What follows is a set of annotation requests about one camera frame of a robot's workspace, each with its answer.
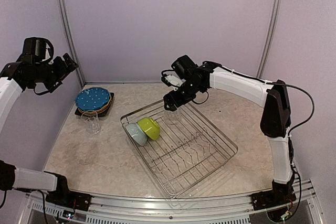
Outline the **clear glass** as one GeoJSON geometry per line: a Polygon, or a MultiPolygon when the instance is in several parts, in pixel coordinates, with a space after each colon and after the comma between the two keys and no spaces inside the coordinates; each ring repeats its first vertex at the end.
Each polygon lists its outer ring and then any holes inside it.
{"type": "Polygon", "coordinates": [[[96,135],[101,132],[98,114],[94,110],[84,111],[81,115],[81,120],[84,123],[86,132],[91,135],[96,135]]]}
{"type": "Polygon", "coordinates": [[[181,122],[181,109],[177,108],[175,111],[164,111],[164,120],[168,125],[178,124],[181,122]]]}

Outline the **green bowl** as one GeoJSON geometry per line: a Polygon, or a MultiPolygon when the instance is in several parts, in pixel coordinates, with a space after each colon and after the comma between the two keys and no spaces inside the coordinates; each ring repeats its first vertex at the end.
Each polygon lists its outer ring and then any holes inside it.
{"type": "Polygon", "coordinates": [[[144,117],[137,121],[141,130],[151,139],[156,141],[160,136],[160,125],[152,118],[144,117]]]}

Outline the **blue polka dot plate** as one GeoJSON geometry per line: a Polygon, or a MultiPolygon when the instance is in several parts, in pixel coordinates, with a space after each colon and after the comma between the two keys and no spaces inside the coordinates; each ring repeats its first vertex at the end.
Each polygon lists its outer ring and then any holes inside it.
{"type": "Polygon", "coordinates": [[[82,111],[99,110],[111,99],[110,92],[101,87],[92,87],[82,90],[75,99],[77,108],[82,111]]]}

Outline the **black floral square plate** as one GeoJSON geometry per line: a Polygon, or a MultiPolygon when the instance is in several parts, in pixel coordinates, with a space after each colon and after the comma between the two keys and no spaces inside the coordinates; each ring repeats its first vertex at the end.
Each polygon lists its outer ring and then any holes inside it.
{"type": "MultiPolygon", "coordinates": [[[[110,92],[110,95],[111,95],[111,99],[110,99],[109,103],[107,104],[107,107],[104,110],[102,110],[100,112],[97,112],[97,115],[98,115],[99,118],[105,117],[108,114],[110,108],[113,105],[113,102],[114,102],[114,93],[110,92]]],[[[81,116],[83,114],[83,112],[79,108],[76,108],[74,114],[76,116],[81,116]]]]}

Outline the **grey striped bowl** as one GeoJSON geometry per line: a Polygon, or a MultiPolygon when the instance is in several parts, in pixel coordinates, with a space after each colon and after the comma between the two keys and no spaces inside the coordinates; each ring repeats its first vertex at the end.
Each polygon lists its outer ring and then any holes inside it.
{"type": "Polygon", "coordinates": [[[147,135],[142,131],[137,123],[130,123],[125,127],[131,138],[140,146],[144,146],[147,142],[147,135]]]}

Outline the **yellow polka dot plate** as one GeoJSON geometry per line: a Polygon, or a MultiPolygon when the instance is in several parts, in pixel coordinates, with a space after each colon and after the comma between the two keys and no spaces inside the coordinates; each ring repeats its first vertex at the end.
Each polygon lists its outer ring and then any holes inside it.
{"type": "Polygon", "coordinates": [[[102,108],[98,110],[93,110],[93,111],[82,111],[79,108],[76,109],[75,115],[95,115],[95,114],[106,114],[106,111],[111,107],[112,101],[113,101],[114,93],[110,93],[110,99],[106,105],[104,105],[102,108]]]}

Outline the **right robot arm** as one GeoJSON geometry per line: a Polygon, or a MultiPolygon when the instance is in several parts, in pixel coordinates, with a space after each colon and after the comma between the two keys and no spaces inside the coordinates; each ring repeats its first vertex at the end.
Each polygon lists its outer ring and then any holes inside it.
{"type": "Polygon", "coordinates": [[[285,83],[269,82],[228,69],[219,63],[195,64],[187,55],[178,58],[170,69],[161,72],[161,80],[174,89],[163,98],[168,111],[193,102],[198,92],[213,88],[245,98],[263,109],[260,129],[270,143],[274,165],[273,181],[278,186],[269,192],[273,205],[289,196],[285,186],[293,177],[289,150],[290,105],[285,83]]]}

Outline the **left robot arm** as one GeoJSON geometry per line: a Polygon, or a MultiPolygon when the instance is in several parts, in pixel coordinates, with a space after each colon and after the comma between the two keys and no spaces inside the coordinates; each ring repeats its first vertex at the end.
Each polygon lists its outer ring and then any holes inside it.
{"type": "MultiPolygon", "coordinates": [[[[1,72],[1,128],[9,113],[27,88],[34,89],[37,83],[46,85],[43,95],[54,92],[78,64],[68,54],[56,57],[52,64],[48,62],[29,63],[17,61],[8,63],[1,72]]],[[[66,206],[73,201],[73,193],[58,184],[58,176],[36,170],[18,168],[1,161],[1,190],[44,190],[52,191],[53,197],[66,206]]]]}

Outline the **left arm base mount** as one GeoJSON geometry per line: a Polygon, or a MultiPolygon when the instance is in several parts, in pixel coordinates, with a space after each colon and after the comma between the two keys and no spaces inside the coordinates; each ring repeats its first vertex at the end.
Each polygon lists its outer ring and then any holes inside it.
{"type": "Polygon", "coordinates": [[[48,191],[46,201],[55,205],[71,208],[74,210],[88,211],[92,196],[86,193],[72,191],[68,187],[65,176],[47,172],[57,178],[56,190],[48,191]]]}

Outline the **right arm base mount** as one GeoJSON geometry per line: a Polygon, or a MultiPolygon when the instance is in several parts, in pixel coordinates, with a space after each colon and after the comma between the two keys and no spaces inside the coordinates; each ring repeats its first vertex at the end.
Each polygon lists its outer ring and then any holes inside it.
{"type": "Polygon", "coordinates": [[[292,184],[293,180],[286,184],[276,183],[273,180],[271,190],[253,193],[251,201],[254,211],[294,202],[296,196],[292,184]]]}

